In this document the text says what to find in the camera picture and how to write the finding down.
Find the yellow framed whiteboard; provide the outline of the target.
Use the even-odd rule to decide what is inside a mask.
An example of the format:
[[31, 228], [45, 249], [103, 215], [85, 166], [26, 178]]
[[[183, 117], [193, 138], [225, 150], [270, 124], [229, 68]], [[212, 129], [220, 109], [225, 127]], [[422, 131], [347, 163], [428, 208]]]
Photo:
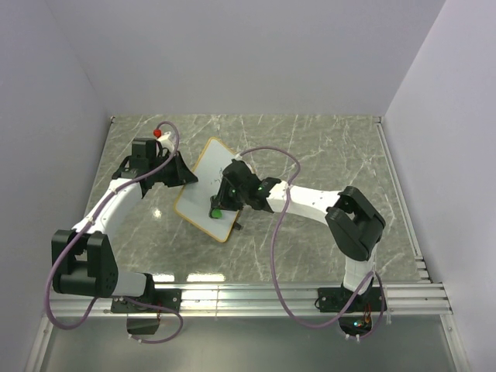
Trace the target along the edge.
[[236, 152], [220, 139], [208, 139], [193, 166], [193, 173], [198, 181], [183, 186], [174, 203], [174, 211], [181, 218], [220, 243], [228, 240], [239, 212], [221, 211], [211, 218], [210, 198], [218, 194], [222, 172], [235, 156]]

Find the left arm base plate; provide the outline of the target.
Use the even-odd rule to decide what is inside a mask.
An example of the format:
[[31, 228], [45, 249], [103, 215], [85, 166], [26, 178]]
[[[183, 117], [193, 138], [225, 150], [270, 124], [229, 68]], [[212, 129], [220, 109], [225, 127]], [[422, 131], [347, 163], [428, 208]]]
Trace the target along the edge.
[[124, 297], [113, 301], [110, 312], [113, 314], [144, 314], [163, 312], [163, 308], [179, 312], [182, 290], [176, 288], [154, 289], [148, 294], [131, 300]]

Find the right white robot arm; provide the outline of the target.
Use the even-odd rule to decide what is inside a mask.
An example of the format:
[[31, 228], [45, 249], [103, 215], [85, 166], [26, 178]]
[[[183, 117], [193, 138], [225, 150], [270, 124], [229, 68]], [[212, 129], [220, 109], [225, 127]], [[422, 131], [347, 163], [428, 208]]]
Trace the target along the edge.
[[294, 186], [275, 177], [261, 180], [245, 162], [233, 160], [222, 172], [219, 189], [210, 198], [210, 204], [211, 218], [215, 210], [238, 212], [249, 206], [280, 215], [286, 212], [328, 226], [345, 256], [344, 305], [357, 310], [368, 303], [376, 246], [386, 222], [358, 188], [320, 191]]

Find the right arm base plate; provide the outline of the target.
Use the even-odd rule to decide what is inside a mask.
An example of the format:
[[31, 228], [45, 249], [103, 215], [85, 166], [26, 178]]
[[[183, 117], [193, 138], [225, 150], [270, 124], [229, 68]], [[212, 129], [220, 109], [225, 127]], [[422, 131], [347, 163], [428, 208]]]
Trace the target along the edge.
[[[343, 287], [319, 288], [317, 290], [318, 299], [315, 302], [315, 307], [322, 313], [338, 313], [351, 298], [353, 292]], [[346, 309], [346, 313], [379, 312], [388, 309], [387, 302], [383, 301], [381, 289], [379, 287], [370, 287], [364, 294], [357, 295], [350, 306]]]

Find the green whiteboard eraser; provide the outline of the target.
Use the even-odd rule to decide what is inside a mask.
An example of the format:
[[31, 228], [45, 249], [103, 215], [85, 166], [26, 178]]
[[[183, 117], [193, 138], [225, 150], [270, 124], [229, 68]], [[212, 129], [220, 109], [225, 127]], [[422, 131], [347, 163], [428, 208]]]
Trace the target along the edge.
[[222, 210], [218, 208], [211, 208], [208, 215], [211, 219], [220, 219], [222, 218]]

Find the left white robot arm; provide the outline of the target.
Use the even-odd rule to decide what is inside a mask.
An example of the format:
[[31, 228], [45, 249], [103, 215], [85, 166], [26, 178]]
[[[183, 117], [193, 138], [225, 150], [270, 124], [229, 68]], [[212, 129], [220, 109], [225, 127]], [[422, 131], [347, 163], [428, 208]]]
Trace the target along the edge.
[[178, 150], [171, 132], [157, 138], [136, 138], [131, 154], [113, 173], [109, 186], [94, 208], [72, 229], [55, 232], [50, 283], [55, 292], [93, 298], [129, 296], [140, 312], [157, 302], [151, 276], [120, 270], [112, 241], [125, 217], [155, 185], [169, 188], [197, 182]]

